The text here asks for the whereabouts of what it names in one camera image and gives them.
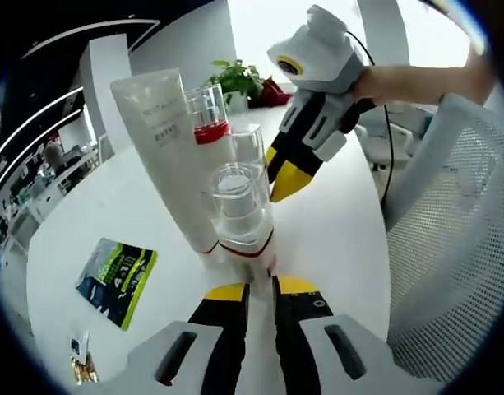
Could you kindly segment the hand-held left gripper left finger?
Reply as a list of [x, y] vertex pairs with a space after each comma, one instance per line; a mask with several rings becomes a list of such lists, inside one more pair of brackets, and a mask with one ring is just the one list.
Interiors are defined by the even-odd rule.
[[187, 321], [174, 321], [127, 359], [129, 394], [234, 394], [245, 355], [250, 286], [209, 291]]

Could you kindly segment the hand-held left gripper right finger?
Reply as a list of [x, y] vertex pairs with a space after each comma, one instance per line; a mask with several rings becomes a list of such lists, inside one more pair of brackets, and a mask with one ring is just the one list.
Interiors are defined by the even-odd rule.
[[334, 314], [309, 281], [275, 278], [275, 346], [288, 394], [423, 394], [388, 345], [346, 314]]

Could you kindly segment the person's right hand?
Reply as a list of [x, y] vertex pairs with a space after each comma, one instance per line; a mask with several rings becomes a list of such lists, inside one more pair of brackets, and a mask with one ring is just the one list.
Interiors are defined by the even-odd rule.
[[375, 105], [386, 105], [391, 101], [391, 80], [390, 67], [365, 67], [350, 87], [350, 93], [357, 102], [370, 99]]

